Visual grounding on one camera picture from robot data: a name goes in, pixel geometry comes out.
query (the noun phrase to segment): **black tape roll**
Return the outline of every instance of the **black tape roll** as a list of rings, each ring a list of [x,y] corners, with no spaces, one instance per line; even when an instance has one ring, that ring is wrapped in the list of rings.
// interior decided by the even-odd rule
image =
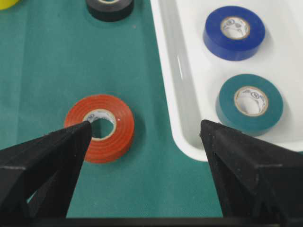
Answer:
[[[89,13],[98,20],[117,21],[131,14],[134,0],[86,0]]]

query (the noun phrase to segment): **yellow tape roll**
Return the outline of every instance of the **yellow tape roll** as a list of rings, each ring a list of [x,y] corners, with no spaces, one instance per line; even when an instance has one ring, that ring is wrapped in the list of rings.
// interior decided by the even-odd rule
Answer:
[[[0,0],[0,10],[12,7],[20,0]]]

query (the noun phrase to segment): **blue tape roll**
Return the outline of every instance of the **blue tape roll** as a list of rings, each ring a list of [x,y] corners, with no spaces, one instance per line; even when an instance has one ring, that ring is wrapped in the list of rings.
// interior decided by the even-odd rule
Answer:
[[[229,32],[235,35],[238,32],[239,37],[228,37]],[[226,6],[212,12],[206,20],[203,33],[204,43],[210,52],[231,61],[244,60],[254,55],[264,37],[262,20],[250,10],[237,6]]]
[[[238,103],[242,98],[252,102],[258,113],[249,115],[244,112]],[[250,136],[258,136],[279,121],[283,100],[277,88],[268,80],[253,74],[240,74],[223,84],[216,100],[216,111],[224,125]]]

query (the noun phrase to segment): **white plastic tray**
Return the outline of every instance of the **white plastic tray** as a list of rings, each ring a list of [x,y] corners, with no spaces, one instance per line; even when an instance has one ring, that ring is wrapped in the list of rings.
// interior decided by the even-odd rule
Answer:
[[[242,6],[266,27],[265,40],[252,58],[226,61],[202,39],[215,9]],[[219,122],[215,100],[230,77],[252,73],[271,81],[284,100],[280,122],[258,138],[303,150],[303,23],[301,0],[151,0],[173,138],[189,157],[207,161],[199,138],[200,122]]]

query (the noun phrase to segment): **table surface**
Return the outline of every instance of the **table surface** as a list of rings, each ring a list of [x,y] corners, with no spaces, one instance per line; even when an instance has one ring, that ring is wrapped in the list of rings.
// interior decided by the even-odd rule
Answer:
[[[0,11],[0,149],[63,127],[94,94],[121,98],[134,142],[108,164],[84,162],[68,217],[220,217],[208,163],[175,145],[150,2],[114,23],[84,0],[22,0]]]

